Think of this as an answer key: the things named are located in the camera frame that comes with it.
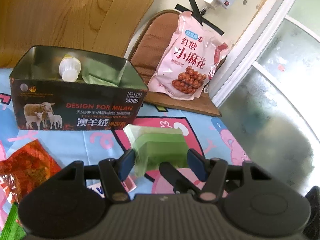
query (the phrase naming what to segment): blue bedsheet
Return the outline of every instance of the blue bedsheet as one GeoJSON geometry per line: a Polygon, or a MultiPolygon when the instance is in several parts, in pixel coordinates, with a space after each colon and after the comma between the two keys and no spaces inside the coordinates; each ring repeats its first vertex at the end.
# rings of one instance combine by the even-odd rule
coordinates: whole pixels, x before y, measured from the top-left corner
{"type": "MultiPolygon", "coordinates": [[[[38,139],[47,152],[63,168],[74,160],[82,160],[85,165],[120,157],[129,147],[123,131],[38,131],[18,130],[12,102],[9,74],[12,69],[0,69],[0,160],[8,158],[26,143],[38,139]]],[[[219,157],[230,164],[240,165],[247,160],[244,150],[219,118],[195,114],[175,109],[165,109],[143,104],[134,124],[141,126],[181,128],[190,148],[196,149],[206,158],[219,157]]],[[[196,185],[194,174],[189,169],[181,172],[196,185]]],[[[137,188],[130,193],[165,193],[165,182],[158,171],[149,173],[155,180],[145,177],[133,178],[137,188]]],[[[3,227],[11,204],[4,192],[0,192],[0,227],[3,227]]]]}

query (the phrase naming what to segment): green packaged food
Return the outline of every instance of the green packaged food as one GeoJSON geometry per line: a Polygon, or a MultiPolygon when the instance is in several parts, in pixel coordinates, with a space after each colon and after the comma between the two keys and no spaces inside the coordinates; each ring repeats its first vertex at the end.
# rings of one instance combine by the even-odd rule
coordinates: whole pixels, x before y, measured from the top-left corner
{"type": "Polygon", "coordinates": [[[124,128],[131,148],[135,150],[135,175],[159,168],[161,162],[169,162],[176,168],[187,168],[189,147],[180,129],[141,127],[127,125],[124,128]]]}
{"type": "Polygon", "coordinates": [[[14,203],[2,230],[0,240],[21,240],[25,235],[26,233],[18,220],[18,204],[14,203]]]}

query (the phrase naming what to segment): lamb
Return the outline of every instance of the lamb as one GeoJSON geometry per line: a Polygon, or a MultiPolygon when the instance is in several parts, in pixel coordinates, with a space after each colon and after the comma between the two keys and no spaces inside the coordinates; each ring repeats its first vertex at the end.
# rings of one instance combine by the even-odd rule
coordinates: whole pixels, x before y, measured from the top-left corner
{"type": "Polygon", "coordinates": [[[37,126],[38,126],[38,130],[40,130],[40,123],[41,123],[41,121],[42,121],[42,114],[43,114],[43,112],[41,112],[41,113],[34,112],[34,113],[36,114],[36,116],[34,116],[34,115],[28,115],[28,116],[26,117],[26,120],[27,120],[27,122],[26,122],[27,129],[28,129],[28,126],[30,127],[30,129],[33,129],[32,123],[33,123],[33,122],[36,122],[36,123],[37,123],[37,126]]]}
{"type": "Polygon", "coordinates": [[[62,118],[60,115],[53,115],[52,112],[48,112],[48,117],[50,120],[50,130],[52,129],[52,124],[54,123],[54,128],[57,129],[57,123],[58,123],[58,128],[62,128],[62,118]]]}
{"type": "Polygon", "coordinates": [[[54,103],[48,103],[43,102],[42,104],[26,104],[24,106],[24,116],[27,118],[27,116],[35,116],[35,112],[41,113],[44,112],[42,115],[42,123],[43,127],[47,127],[47,120],[48,120],[48,114],[47,112],[52,112],[52,107],[54,103]]]}

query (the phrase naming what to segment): wooden door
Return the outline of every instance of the wooden door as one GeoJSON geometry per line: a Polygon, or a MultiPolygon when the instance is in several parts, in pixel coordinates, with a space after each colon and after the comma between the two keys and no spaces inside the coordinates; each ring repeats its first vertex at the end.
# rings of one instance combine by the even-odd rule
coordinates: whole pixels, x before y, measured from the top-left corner
{"type": "Polygon", "coordinates": [[[153,0],[0,0],[0,67],[33,45],[123,56],[153,0]]]}

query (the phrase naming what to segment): orange snack wrapper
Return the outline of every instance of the orange snack wrapper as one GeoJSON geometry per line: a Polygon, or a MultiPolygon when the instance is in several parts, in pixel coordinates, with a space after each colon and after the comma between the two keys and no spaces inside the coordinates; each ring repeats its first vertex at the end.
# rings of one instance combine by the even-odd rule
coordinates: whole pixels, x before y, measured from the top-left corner
{"type": "Polygon", "coordinates": [[[0,161],[0,183],[8,201],[19,203],[26,194],[60,170],[40,142],[34,140],[0,161]]]}

